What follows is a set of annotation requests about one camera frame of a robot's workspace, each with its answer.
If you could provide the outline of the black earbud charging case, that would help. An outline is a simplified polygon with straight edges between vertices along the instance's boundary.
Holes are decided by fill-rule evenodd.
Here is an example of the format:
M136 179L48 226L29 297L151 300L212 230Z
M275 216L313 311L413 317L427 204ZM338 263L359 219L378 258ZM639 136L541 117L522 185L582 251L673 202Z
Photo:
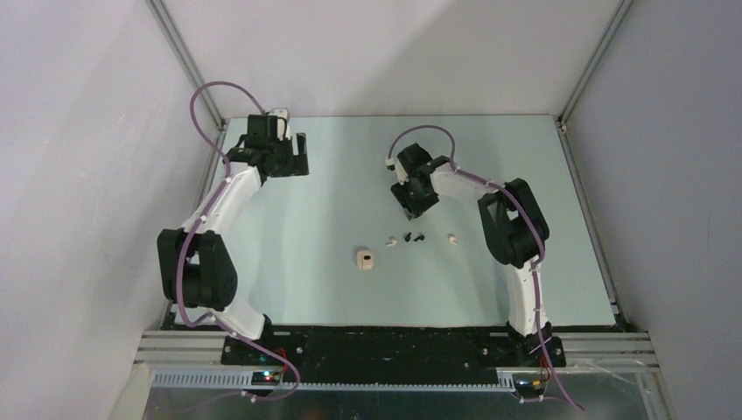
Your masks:
M424 212L415 211L415 212L408 212L407 216L408 216L408 219L412 221L412 220L420 218L423 214Z

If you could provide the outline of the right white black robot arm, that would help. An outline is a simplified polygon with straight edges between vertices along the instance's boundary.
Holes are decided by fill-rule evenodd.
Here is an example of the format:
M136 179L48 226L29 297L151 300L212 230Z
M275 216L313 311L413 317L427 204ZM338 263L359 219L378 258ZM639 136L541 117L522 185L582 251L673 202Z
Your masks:
M493 258L514 268L508 280L507 323L518 334L508 343L514 362L530 366L544 353L536 335L548 318L543 309L541 264L550 236L529 184L516 178L503 185L467 172L448 157L432 157L417 143L384 160L397 181L390 191L409 220L421 217L442 197L473 203L479 211L485 243Z

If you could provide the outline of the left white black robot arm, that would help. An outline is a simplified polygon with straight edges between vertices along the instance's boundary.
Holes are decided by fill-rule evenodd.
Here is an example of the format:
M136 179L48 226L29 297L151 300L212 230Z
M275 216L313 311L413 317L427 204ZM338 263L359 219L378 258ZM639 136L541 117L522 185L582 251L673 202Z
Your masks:
M263 332L269 318L238 293L236 253L228 250L226 236L267 179L308 175L306 136L292 135L289 120L285 108L249 115L246 132L226 154L222 179L181 227L157 237L164 296L205 310L215 324L246 337L242 351L260 365L273 360L277 342Z

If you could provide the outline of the beige earbud charging case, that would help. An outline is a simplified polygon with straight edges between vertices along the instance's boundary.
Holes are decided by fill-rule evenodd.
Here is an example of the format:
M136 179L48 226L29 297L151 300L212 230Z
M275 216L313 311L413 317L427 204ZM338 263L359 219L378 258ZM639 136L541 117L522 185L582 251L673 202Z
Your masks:
M359 270L371 270L375 265L374 252L369 248L358 248L356 252L356 265Z

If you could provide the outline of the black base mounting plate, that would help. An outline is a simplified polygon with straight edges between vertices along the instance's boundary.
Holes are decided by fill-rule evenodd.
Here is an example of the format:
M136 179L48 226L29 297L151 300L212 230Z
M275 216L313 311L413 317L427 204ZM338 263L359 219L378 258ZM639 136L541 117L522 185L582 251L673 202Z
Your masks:
M259 349L225 338L221 365L267 368L286 381L424 385L495 383L505 368L542 368L547 359L566 365L551 327L522 337L510 326L284 325L257 343Z

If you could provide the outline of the left controller circuit board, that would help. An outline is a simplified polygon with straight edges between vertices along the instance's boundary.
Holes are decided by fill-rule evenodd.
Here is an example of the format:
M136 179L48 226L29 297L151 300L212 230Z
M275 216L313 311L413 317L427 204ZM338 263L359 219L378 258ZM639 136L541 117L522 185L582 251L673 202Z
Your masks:
M250 379L254 387L277 387L283 379L283 374L277 371L255 371Z

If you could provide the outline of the controller circuit board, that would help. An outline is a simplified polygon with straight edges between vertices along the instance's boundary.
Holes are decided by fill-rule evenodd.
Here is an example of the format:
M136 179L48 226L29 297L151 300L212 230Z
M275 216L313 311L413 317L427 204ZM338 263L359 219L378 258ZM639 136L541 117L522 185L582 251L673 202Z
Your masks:
M254 387L277 387L283 379L283 374L277 371L255 371L250 379Z
M514 393L524 400L539 400L545 394L546 385L542 380L515 380Z

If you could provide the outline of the right controller circuit board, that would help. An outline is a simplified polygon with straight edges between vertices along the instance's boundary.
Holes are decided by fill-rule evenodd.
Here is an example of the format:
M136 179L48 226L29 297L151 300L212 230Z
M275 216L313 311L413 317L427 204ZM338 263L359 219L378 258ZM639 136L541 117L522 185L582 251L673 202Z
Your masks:
M542 380L515 380L514 393L524 400L539 400L545 394L546 385Z

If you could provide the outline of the aluminium frame rail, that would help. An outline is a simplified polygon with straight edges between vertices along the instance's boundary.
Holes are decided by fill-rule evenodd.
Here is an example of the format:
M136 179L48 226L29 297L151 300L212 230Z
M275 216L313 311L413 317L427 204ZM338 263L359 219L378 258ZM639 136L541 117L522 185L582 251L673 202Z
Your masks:
M570 373L658 373L646 332L560 332ZM146 331L135 364L158 368L219 368L227 335L216 331Z

